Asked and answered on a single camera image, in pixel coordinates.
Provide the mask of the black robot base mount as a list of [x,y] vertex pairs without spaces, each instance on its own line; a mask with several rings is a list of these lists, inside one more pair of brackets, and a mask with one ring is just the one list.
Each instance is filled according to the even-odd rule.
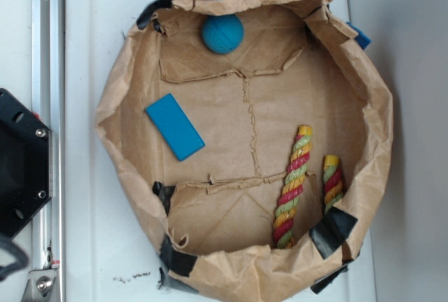
[[50,199],[50,130],[1,89],[1,234],[14,238]]

